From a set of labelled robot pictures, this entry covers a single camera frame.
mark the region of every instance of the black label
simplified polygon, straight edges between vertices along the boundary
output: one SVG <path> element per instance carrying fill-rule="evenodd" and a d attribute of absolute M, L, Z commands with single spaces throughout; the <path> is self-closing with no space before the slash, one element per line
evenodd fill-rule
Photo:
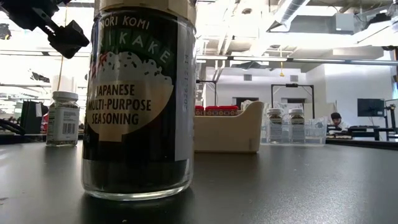
<path fill-rule="evenodd" d="M 193 52 L 183 39 L 193 29 L 177 19 L 137 7 L 103 14 L 96 21 L 84 159 L 175 160 L 176 107 L 184 104 L 177 102 L 176 92 L 185 88 L 176 86 L 177 54 L 179 48 Z M 179 29 L 185 30 L 183 37 Z"/>

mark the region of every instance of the spice jar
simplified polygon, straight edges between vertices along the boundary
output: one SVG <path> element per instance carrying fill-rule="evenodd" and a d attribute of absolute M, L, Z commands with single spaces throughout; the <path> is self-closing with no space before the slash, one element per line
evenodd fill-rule
<path fill-rule="evenodd" d="M 78 140 L 78 95 L 67 91 L 54 91 L 50 105 L 47 130 L 48 146 L 76 146 Z"/>
<path fill-rule="evenodd" d="M 290 143 L 304 144 L 305 143 L 305 120 L 303 109 L 289 110 L 289 140 Z"/>
<path fill-rule="evenodd" d="M 195 12 L 194 2 L 101 2 L 91 40 L 83 188 L 110 200 L 177 194 L 193 175 L 196 38 L 180 12 Z"/>
<path fill-rule="evenodd" d="M 278 108 L 271 108 L 267 110 L 267 142 L 280 143 L 282 142 L 282 110 Z"/>

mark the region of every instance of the barcode label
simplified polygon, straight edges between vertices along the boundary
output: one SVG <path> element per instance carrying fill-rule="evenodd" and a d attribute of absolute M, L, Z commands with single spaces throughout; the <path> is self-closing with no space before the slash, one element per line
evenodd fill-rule
<path fill-rule="evenodd" d="M 63 124 L 62 126 L 62 134 L 74 134 L 75 133 L 76 124 Z"/>
<path fill-rule="evenodd" d="M 67 141 L 78 139 L 79 109 L 51 108 L 47 140 Z"/>

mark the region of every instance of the small spice jar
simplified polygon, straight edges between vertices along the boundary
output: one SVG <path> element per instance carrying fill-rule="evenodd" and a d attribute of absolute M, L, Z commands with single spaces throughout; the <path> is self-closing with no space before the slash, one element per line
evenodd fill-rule
<path fill-rule="evenodd" d="M 303 109 L 289 110 L 289 140 L 290 143 L 304 144 L 305 143 L 305 120 Z"/>
<path fill-rule="evenodd" d="M 267 110 L 267 142 L 282 142 L 282 110 L 271 108 Z"/>
<path fill-rule="evenodd" d="M 78 140 L 79 112 L 77 93 L 54 91 L 50 105 L 48 146 L 76 146 Z"/>

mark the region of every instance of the computer monitor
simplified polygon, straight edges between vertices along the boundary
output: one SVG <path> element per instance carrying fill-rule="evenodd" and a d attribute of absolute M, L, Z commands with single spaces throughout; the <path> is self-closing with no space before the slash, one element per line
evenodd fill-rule
<path fill-rule="evenodd" d="M 359 117 L 384 117 L 384 99 L 358 99 Z"/>

